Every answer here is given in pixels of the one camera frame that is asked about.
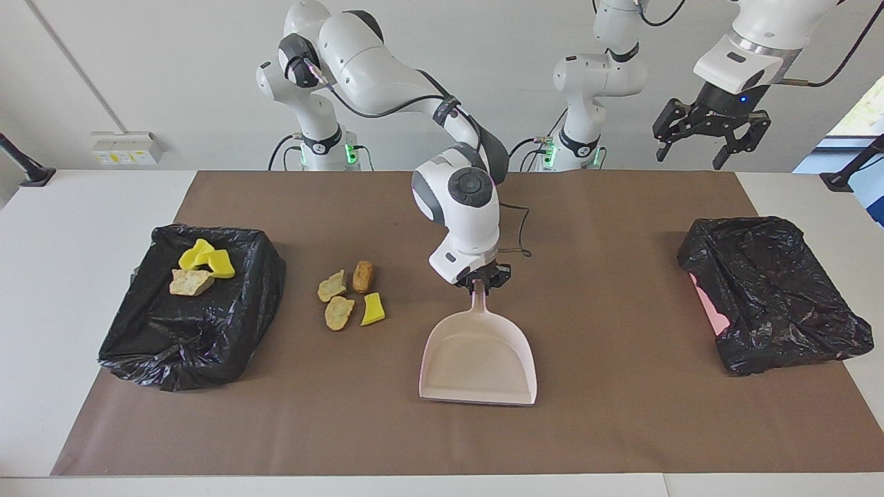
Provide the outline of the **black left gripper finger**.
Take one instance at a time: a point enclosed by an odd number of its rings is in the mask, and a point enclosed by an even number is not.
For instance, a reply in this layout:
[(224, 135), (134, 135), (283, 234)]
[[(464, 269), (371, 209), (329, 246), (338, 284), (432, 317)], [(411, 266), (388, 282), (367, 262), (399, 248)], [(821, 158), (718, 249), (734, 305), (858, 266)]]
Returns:
[(656, 152), (657, 161), (665, 160), (673, 142), (694, 135), (694, 127), (698, 123), (697, 105), (670, 99), (653, 124), (653, 136), (660, 143)]
[(725, 138), (725, 144), (711, 162), (714, 170), (721, 170), (732, 155), (754, 151), (771, 123), (766, 110), (754, 111), (739, 119), (717, 117), (717, 121), (717, 136)]

